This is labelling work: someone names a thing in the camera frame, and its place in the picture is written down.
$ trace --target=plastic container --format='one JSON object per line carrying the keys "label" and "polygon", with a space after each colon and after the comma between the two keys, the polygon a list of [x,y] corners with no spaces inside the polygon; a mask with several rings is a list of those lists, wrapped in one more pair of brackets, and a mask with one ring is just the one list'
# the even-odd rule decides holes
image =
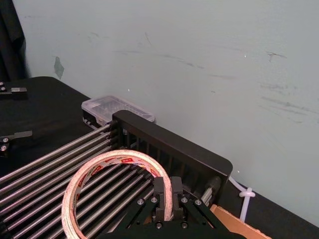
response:
{"label": "plastic container", "polygon": [[155,121],[155,117],[151,113],[127,100],[115,96],[105,96],[84,101],[81,107],[84,123],[92,128],[101,127],[109,123],[112,121],[112,114],[121,110],[131,111],[150,122]]}

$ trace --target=screw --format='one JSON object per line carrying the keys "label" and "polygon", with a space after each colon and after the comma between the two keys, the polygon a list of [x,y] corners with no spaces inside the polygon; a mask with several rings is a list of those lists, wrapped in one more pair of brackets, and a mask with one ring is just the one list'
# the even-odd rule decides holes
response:
{"label": "screw", "polygon": [[201,204],[201,201],[200,201],[199,199],[196,199],[196,200],[195,200],[195,204],[196,204],[196,205],[200,205],[200,204]]}
{"label": "screw", "polygon": [[143,205],[144,204],[144,200],[142,198],[138,199],[138,204],[139,205]]}
{"label": "screw", "polygon": [[156,228],[157,229],[161,229],[163,227],[163,225],[161,223],[156,223]]}
{"label": "screw", "polygon": [[188,224],[187,224],[187,223],[181,223],[180,226],[181,226],[181,228],[183,228],[183,229],[188,228]]}
{"label": "screw", "polygon": [[152,203],[157,203],[157,202],[158,202],[158,199],[157,199],[156,197],[152,197],[152,198],[151,198],[151,202],[152,202]]}
{"label": "screw", "polygon": [[181,200],[180,200],[182,203],[187,203],[188,202],[188,199],[186,198],[186,197],[183,197],[183,198],[181,198]]}

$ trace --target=black tabletop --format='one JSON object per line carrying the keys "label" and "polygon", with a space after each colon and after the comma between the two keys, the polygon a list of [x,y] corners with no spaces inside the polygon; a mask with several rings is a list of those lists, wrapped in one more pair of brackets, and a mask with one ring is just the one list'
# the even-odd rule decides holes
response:
{"label": "black tabletop", "polygon": [[[13,147],[1,162],[0,176],[25,165],[90,132],[82,121],[81,104],[88,97],[51,77],[9,82],[26,87],[28,100],[0,100],[0,136],[33,131],[33,140]],[[219,205],[240,215],[242,198],[227,183]],[[319,228],[257,194],[250,200],[246,223],[273,239],[319,239]]]}

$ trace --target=cardboard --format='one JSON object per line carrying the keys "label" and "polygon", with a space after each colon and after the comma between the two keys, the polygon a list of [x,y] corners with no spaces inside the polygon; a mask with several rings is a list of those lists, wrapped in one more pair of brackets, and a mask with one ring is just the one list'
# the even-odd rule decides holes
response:
{"label": "cardboard", "polygon": [[259,230],[243,223],[239,218],[235,217],[222,207],[213,205],[210,210],[233,233],[241,234],[247,239],[271,239]]}

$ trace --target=tape roll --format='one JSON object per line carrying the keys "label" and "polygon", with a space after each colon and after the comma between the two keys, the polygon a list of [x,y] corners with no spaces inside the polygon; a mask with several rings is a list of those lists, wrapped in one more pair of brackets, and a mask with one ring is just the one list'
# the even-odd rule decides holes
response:
{"label": "tape roll", "polygon": [[163,177],[165,211],[164,219],[169,221],[172,212],[171,183],[163,167],[148,155],[133,150],[114,150],[103,153],[85,163],[73,176],[62,201],[62,225],[68,239],[86,239],[76,220],[76,203],[86,182],[103,168],[117,163],[136,164],[154,177]]}

